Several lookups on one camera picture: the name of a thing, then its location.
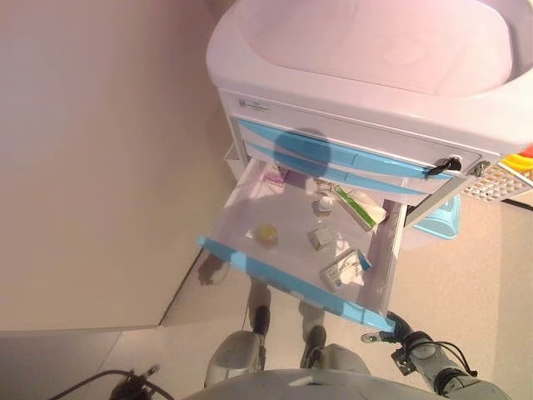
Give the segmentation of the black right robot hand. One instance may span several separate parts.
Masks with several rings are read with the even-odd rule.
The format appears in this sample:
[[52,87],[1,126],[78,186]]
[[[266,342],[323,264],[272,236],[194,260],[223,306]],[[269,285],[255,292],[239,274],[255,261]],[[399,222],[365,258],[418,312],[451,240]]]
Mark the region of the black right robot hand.
[[402,317],[389,311],[386,317],[395,323],[394,330],[392,332],[371,332],[361,335],[361,341],[363,343],[403,343],[405,337],[413,332],[411,326]]

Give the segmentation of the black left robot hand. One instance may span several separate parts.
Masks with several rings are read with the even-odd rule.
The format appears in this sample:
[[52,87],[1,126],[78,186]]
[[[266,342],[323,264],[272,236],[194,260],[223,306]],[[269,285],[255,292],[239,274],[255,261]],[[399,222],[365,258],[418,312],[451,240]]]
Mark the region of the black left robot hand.
[[148,378],[159,371],[159,366],[153,365],[146,372],[136,374],[133,369],[111,391],[110,400],[148,400],[157,391],[147,385]]

